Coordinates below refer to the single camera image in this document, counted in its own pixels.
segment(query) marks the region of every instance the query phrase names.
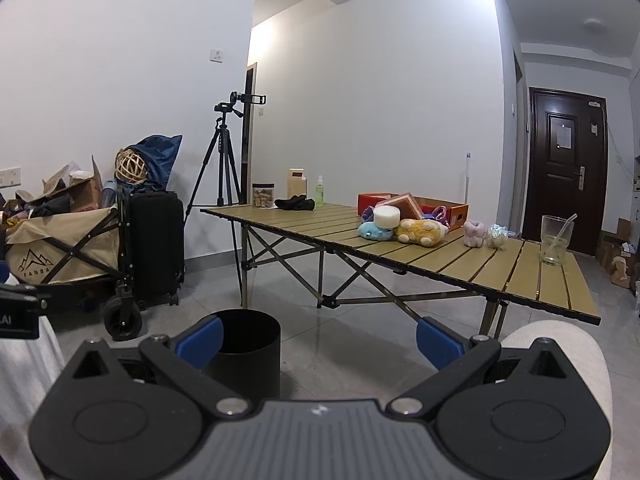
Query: white logo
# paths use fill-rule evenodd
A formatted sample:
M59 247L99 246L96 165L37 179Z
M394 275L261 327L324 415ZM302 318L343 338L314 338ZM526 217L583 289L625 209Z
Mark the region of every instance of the white logo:
M326 406L323 406L322 404L318 404L315 408L311 408L311 413L317 416L322 416L323 413L326 413L328 411L329 411L329 408Z

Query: mountain logo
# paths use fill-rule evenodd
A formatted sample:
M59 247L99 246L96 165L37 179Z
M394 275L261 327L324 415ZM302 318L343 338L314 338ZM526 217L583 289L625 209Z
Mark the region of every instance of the mountain logo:
M29 249L18 270L26 278L27 276L34 276L35 274L45 274L51 270L51 267L53 267L52 261L44 254L38 256Z

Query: white cylinder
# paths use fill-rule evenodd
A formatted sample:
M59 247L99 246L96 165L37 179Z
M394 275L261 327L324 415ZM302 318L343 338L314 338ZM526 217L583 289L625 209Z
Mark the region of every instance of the white cylinder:
M400 210L392 205L373 209L373 223L380 229L395 229L400 225Z

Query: wooden slat tabletop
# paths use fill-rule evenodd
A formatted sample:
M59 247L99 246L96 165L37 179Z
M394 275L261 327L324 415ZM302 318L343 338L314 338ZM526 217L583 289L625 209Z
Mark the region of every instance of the wooden slat tabletop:
M314 211L284 211L250 205L204 210L216 216L246 221L290 237L315 238L345 247L359 258L376 258L389 267L415 269L433 279L489 294L514 303L598 324L600 317L575 257L567 253L561 267L540 263L540 244L510 238L506 250L468 248L462 229L448 233L434 247L375 242L358 236L360 217L354 207L325 204Z

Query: table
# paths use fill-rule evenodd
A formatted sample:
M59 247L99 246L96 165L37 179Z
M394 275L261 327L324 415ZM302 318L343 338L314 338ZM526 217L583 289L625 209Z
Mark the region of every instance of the table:
M395 241L375 242L358 236L361 223L356 208L325 204L314 211L283 211L233 205L201 209L202 212L241 225L242 307L248 308L247 274L258 266L280 262L317 300L318 308L337 308L342 304L393 303L416 321L422 316L410 308L412 301L483 296L486 299L479 333L488 334L498 314L494 337L500 335L510 302L545 310L560 316L600 324L589 287L571 253L564 264L550 266L539 260L540 244L509 238L506 250L468 248L462 243L463 230L448 233L436 246L421 247ZM267 243L257 230L279 235ZM249 257L250 236L263 250ZM308 249L279 254L275 247L286 239L296 240ZM318 285L313 286L288 260L319 253ZM322 293L324 255L336 254L353 269L353 274L331 294ZM260 259L270 254L271 257ZM363 264L354 258L364 260ZM460 290L425 294L395 295L367 272L373 264L388 267L399 274L412 273L448 283ZM377 298L340 298L356 280L363 277L382 296Z

